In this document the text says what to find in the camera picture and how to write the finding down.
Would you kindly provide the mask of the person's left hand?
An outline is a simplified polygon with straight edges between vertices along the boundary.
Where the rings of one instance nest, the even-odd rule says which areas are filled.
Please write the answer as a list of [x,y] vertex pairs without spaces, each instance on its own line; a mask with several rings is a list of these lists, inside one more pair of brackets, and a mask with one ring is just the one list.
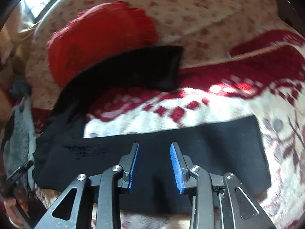
[[17,200],[15,198],[6,198],[4,201],[4,206],[11,224],[16,228],[24,228],[22,221],[13,210],[16,204]]

